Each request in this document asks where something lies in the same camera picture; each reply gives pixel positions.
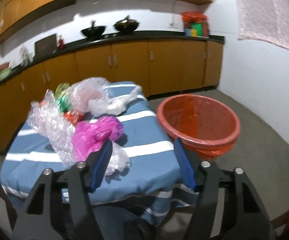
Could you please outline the small clear plastic bag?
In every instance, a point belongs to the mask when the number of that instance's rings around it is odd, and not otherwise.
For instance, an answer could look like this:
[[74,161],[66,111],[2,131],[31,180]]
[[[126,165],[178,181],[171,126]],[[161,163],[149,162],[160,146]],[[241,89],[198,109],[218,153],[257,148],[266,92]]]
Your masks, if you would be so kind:
[[105,176],[111,176],[116,171],[123,172],[131,165],[125,150],[116,142],[112,142],[112,155],[105,171]]

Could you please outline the magenta plastic bag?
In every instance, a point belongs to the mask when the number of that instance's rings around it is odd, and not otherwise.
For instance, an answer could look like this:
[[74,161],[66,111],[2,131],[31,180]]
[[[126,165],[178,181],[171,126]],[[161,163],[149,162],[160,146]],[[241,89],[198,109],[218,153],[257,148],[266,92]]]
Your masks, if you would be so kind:
[[90,153],[101,149],[104,141],[116,142],[124,133],[122,123],[115,116],[104,116],[95,123],[77,123],[71,142],[77,161],[85,161]]

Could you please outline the long clear bubble wrap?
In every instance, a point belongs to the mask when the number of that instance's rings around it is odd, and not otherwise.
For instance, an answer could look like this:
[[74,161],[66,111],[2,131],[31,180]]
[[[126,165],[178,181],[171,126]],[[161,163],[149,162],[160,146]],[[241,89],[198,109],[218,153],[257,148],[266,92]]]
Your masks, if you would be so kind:
[[31,102],[27,122],[31,128],[46,137],[62,164],[69,167],[77,162],[71,142],[75,127],[60,111],[54,93],[48,89],[42,101]]

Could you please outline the red plastic basin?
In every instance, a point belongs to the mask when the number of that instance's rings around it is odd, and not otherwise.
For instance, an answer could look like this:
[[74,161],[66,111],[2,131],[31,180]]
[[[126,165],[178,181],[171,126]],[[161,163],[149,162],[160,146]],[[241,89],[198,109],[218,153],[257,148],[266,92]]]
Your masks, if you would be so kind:
[[240,135],[240,121],[226,104],[206,96],[180,94],[163,100],[157,119],[172,140],[180,138],[202,160],[230,151]]

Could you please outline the orange plastic bag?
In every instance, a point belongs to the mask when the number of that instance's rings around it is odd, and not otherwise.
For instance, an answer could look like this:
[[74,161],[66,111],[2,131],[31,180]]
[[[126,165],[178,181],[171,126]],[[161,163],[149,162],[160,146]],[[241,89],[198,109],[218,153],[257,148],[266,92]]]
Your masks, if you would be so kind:
[[64,117],[69,121],[73,126],[76,126],[78,122],[84,117],[84,113],[81,113],[76,110],[70,110],[64,113]]

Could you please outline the white crumpled plastic bag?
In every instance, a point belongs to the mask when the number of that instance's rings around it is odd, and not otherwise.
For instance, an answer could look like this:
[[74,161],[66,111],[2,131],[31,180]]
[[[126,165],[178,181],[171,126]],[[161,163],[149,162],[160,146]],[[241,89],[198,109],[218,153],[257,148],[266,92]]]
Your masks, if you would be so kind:
[[142,87],[136,85],[129,94],[114,98],[110,98],[108,95],[105,95],[98,99],[90,99],[87,104],[87,110],[94,117],[105,114],[118,116],[127,110],[128,104],[135,101],[141,92]]

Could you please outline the large bubble wrap bundle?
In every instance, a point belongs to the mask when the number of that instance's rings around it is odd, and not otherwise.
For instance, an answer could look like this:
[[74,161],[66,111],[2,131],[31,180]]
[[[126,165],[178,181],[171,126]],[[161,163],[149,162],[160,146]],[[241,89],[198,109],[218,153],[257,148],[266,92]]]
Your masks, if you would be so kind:
[[104,77],[90,77],[66,89],[67,102],[71,108],[86,113],[90,100],[103,100],[110,97],[111,83]]

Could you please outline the yellow green paper wrapper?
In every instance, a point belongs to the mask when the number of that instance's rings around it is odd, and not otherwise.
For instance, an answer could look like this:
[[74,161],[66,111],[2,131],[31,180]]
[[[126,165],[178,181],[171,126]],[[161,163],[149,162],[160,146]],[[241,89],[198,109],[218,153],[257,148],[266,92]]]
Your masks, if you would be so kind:
[[70,87],[69,83],[60,83],[55,90],[55,98],[56,99],[60,98],[63,91],[65,91],[69,87]]

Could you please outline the dark cutting board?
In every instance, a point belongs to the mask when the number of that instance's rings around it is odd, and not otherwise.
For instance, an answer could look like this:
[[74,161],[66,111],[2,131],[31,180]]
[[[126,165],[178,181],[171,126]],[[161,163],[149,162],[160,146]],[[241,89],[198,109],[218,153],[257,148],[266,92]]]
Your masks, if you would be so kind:
[[41,58],[57,51],[57,35],[53,34],[34,43],[35,58]]

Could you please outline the clear bag on counter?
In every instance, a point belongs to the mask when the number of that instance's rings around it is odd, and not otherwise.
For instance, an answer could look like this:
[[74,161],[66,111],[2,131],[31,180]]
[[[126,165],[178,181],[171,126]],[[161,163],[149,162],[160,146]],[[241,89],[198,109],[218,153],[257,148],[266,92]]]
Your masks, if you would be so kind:
[[26,46],[22,46],[19,51],[21,58],[21,66],[27,66],[33,62],[33,54],[28,50]]

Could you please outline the left black wok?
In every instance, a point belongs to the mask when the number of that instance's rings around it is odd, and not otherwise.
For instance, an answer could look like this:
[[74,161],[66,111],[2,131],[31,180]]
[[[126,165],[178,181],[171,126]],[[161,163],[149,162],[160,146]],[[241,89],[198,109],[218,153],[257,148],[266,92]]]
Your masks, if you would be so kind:
[[91,26],[81,30],[81,34],[89,40],[100,38],[106,30],[105,25],[96,25],[96,21],[91,21]]

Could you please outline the stacked bowls on counter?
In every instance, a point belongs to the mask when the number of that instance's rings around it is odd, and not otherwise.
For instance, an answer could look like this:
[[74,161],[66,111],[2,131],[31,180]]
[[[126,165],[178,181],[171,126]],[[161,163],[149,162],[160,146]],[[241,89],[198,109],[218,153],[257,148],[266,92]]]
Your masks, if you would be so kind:
[[0,65],[0,81],[4,80],[8,77],[12,72],[12,68],[10,67],[10,62],[5,62]]

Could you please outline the red bag with colourful items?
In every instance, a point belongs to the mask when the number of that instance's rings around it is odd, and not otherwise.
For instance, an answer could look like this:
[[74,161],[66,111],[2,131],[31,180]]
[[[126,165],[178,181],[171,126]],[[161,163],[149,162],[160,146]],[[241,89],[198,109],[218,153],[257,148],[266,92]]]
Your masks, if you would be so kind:
[[209,37],[208,17],[199,11],[181,14],[185,35],[189,37]]

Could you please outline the right black wok with lid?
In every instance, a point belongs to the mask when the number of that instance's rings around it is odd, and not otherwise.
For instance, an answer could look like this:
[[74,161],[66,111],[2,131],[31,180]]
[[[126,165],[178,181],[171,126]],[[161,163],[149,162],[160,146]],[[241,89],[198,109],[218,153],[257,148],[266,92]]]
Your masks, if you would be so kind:
[[132,33],[135,31],[140,23],[137,20],[131,19],[130,16],[126,16],[122,20],[117,21],[113,26],[120,33]]

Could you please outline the pink floral hanging cloth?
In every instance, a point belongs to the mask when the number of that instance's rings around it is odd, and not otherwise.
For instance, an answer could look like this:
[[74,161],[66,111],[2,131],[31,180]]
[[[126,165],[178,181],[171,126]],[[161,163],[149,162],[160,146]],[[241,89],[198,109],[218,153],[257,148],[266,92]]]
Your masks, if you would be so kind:
[[259,40],[289,50],[289,0],[236,0],[240,40]]

